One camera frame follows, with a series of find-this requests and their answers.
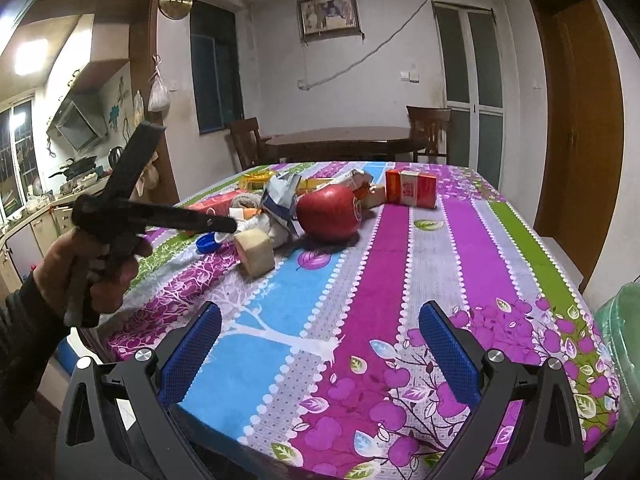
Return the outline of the dark left sleeve forearm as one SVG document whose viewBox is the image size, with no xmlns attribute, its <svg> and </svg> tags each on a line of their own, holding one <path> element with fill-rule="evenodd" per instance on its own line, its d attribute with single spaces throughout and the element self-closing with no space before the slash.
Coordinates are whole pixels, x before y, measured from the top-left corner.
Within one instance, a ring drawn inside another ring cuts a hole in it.
<svg viewBox="0 0 640 480">
<path fill-rule="evenodd" d="M 1 305 L 1 421 L 11 429 L 37 391 L 48 361 L 70 333 L 29 275 Z"/>
</svg>

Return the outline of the person's left hand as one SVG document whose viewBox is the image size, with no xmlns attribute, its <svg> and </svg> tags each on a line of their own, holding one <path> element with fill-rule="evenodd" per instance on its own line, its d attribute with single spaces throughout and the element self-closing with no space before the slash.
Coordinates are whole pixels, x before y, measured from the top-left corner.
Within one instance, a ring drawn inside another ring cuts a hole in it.
<svg viewBox="0 0 640 480">
<path fill-rule="evenodd" d="M 67 289 L 75 264 L 87 263 L 91 307 L 101 314 L 114 313 L 122 305 L 125 292 L 138 275 L 138 258 L 149 257 L 152 252 L 152 245 L 143 237 L 138 237 L 134 253 L 112 272 L 106 272 L 107 246 L 101 245 L 90 234 L 73 229 L 51 245 L 32 276 L 42 298 L 62 318 L 67 310 Z"/>
</svg>

